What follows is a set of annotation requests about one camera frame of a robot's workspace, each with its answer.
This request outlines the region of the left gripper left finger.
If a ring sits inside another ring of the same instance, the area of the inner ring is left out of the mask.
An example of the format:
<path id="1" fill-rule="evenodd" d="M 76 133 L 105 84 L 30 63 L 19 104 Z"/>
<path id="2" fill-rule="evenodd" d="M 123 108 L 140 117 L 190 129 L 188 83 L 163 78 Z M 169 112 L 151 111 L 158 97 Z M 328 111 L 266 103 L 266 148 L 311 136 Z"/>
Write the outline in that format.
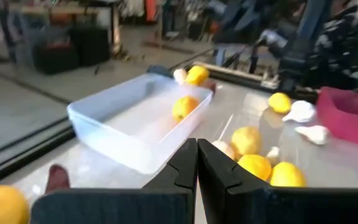
<path id="1" fill-rule="evenodd" d="M 198 145 L 187 139 L 141 189 L 60 189 L 35 201 L 30 224 L 194 224 Z"/>

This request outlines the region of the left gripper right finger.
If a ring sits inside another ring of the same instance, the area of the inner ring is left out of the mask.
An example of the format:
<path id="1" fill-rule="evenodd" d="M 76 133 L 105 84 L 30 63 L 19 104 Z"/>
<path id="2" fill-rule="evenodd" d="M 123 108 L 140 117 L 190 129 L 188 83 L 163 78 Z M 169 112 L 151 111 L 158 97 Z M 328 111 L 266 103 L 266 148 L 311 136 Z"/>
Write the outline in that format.
<path id="1" fill-rule="evenodd" d="M 273 187 L 198 140 L 208 224 L 358 224 L 358 189 Z"/>

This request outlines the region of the large white garlic bulb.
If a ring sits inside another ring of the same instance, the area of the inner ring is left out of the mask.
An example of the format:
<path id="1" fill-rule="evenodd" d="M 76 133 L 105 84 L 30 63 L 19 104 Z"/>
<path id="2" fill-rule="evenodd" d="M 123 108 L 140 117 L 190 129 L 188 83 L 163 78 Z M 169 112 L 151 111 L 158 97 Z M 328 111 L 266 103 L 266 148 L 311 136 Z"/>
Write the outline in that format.
<path id="1" fill-rule="evenodd" d="M 316 110 L 311 103 L 299 100 L 292 104 L 290 112 L 282 118 L 282 121 L 295 121 L 297 123 L 306 123 L 312 120 L 315 113 Z"/>

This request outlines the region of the red dish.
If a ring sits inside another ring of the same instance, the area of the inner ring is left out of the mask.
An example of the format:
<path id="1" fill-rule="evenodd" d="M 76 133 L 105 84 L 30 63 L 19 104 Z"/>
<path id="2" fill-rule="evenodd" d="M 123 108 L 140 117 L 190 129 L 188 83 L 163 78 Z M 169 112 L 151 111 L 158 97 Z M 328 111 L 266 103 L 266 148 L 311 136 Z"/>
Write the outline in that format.
<path id="1" fill-rule="evenodd" d="M 45 194 L 49 194 L 54 190 L 69 189 L 70 179 L 66 169 L 58 164 L 50 166 L 48 172 L 48 180 L 45 188 Z"/>

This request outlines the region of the pink plastic bin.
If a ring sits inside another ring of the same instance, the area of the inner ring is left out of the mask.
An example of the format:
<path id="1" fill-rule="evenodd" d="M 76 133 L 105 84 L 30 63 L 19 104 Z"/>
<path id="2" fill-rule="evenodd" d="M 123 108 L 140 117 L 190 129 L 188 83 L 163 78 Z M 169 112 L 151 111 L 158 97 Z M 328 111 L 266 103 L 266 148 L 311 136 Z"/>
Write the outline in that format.
<path id="1" fill-rule="evenodd" d="M 319 122 L 336 138 L 358 143 L 358 92 L 323 87 L 316 110 Z"/>

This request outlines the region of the clear plastic bin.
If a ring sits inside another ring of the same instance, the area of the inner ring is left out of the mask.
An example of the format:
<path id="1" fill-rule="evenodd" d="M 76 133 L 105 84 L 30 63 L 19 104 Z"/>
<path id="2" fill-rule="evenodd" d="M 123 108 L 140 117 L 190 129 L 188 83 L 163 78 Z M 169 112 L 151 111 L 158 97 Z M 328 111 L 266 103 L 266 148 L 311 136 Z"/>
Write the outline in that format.
<path id="1" fill-rule="evenodd" d="M 172 108 L 184 96 L 199 105 L 176 122 Z M 146 73 L 70 103 L 67 113 L 82 143 L 141 174 L 154 174 L 199 125 L 212 98 L 209 89 Z"/>

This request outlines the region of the black equipment case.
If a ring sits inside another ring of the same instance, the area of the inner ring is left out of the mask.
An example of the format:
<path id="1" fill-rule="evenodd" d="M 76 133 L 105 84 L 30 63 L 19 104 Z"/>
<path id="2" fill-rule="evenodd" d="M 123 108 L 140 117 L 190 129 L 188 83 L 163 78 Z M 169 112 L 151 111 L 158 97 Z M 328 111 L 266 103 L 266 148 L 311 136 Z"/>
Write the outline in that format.
<path id="1" fill-rule="evenodd" d="M 46 75 L 54 75 L 80 66 L 76 47 L 71 44 L 41 44 L 33 49 L 35 68 Z"/>
<path id="2" fill-rule="evenodd" d="M 110 58 L 108 30 L 102 27 L 73 27 L 70 39 L 76 47 L 82 67 L 96 65 Z"/>

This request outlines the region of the wooden workbench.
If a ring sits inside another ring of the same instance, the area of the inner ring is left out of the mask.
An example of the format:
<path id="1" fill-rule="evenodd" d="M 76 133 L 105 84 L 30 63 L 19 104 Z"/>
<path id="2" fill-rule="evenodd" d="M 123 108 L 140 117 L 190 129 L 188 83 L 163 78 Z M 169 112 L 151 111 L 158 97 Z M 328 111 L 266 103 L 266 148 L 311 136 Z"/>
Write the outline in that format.
<path id="1" fill-rule="evenodd" d="M 119 5 L 122 0 L 89 0 L 83 5 L 75 6 L 74 4 L 67 5 L 26 5 L 13 3 L 9 6 L 10 10 L 22 14 L 45 14 L 50 18 L 54 14 L 69 14 L 76 20 L 78 15 L 97 15 L 101 8 L 108 8 L 110 10 L 110 30 L 112 38 L 111 53 L 116 56 L 123 51 L 121 43 L 120 27 L 119 27 Z"/>

